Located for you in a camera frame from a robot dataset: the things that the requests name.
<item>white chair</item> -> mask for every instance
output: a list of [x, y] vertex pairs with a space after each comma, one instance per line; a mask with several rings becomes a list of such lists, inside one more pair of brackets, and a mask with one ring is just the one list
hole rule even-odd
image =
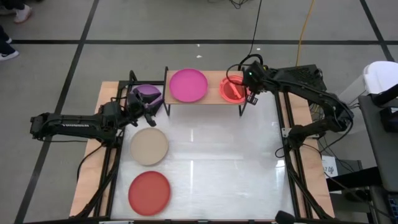
[[[369, 93], [378, 94], [388, 90], [398, 83], [398, 63], [395, 62], [373, 62], [366, 66], [363, 75], [358, 77], [340, 95], [339, 99], [347, 105], [358, 102], [358, 97]], [[359, 108], [353, 109], [354, 126], [350, 133], [365, 130], [362, 113]]]

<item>shoe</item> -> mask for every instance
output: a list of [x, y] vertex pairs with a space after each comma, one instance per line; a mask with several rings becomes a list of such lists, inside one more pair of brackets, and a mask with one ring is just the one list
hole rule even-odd
[[0, 6], [0, 16], [9, 16], [9, 15], [14, 15], [17, 13], [13, 9], [6, 9], [4, 6]]
[[12, 58], [14, 58], [14, 57], [16, 57], [18, 55], [19, 55], [18, 51], [15, 51], [14, 53], [8, 54], [8, 55], [1, 54], [0, 61], [5, 61], [5, 60], [12, 59]]
[[27, 5], [25, 5], [25, 9], [23, 9], [23, 10], [17, 9], [16, 11], [17, 11], [17, 16], [14, 19], [14, 22], [16, 24], [21, 24], [21, 23], [25, 22], [32, 15], [32, 8]]

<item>wooden shelf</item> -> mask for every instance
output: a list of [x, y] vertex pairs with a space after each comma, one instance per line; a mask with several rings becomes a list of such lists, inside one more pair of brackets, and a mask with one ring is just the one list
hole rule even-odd
[[[175, 99], [170, 92], [170, 79], [177, 71], [167, 71], [166, 74], [166, 83], [165, 83], [165, 93], [164, 93], [164, 101], [168, 105], [176, 105], [176, 104], [199, 104], [199, 105], [243, 105], [242, 103], [230, 103], [220, 95], [219, 87], [221, 81], [226, 77], [226, 71], [201, 71], [207, 78], [208, 89], [206, 95], [193, 103], [184, 103]], [[243, 77], [242, 71], [230, 71], [228, 72], [228, 76], [237, 75]]]

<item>beige plate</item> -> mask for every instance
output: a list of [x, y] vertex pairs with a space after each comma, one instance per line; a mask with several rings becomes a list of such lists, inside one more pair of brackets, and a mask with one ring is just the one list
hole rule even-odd
[[132, 158], [141, 165], [152, 165], [163, 159], [169, 149], [166, 135], [156, 128], [145, 128], [131, 139]]

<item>pink plate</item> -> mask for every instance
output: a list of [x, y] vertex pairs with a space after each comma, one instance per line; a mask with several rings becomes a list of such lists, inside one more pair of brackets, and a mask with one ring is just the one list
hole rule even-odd
[[176, 72], [170, 80], [170, 92], [179, 101], [191, 103], [200, 100], [207, 92], [205, 75], [192, 68]]

